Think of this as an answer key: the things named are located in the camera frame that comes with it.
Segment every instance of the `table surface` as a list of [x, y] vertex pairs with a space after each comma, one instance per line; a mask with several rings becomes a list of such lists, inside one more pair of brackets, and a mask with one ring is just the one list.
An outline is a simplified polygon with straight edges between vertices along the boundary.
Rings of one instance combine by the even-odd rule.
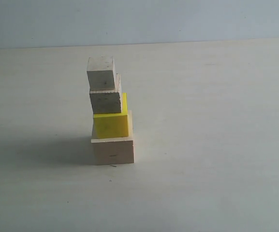
[[[135, 164], [95, 166], [88, 57]], [[279, 38], [0, 50], [0, 232], [279, 232]]]

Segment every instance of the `yellow block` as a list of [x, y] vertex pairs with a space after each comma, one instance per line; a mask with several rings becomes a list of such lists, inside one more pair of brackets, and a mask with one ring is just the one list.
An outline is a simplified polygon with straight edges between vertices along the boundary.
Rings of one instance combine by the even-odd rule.
[[122, 94], [122, 112], [114, 114], [94, 114], [96, 136], [99, 139], [129, 136], [128, 104], [126, 93]]

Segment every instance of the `large wooden block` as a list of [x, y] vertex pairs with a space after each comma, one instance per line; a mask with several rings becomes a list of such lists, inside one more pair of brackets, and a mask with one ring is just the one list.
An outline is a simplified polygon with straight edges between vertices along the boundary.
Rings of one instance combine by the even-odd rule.
[[128, 105], [126, 93], [122, 94], [122, 112], [116, 114], [94, 114], [96, 136], [99, 139], [128, 137]]
[[87, 67], [90, 90], [113, 90], [116, 88], [114, 57], [90, 57]]
[[90, 101], [94, 114], [113, 114], [122, 112], [121, 76], [116, 75], [116, 89], [90, 90]]
[[110, 139], [97, 139], [93, 126], [91, 143], [98, 165], [134, 163], [134, 141], [132, 112], [128, 112], [129, 136]]

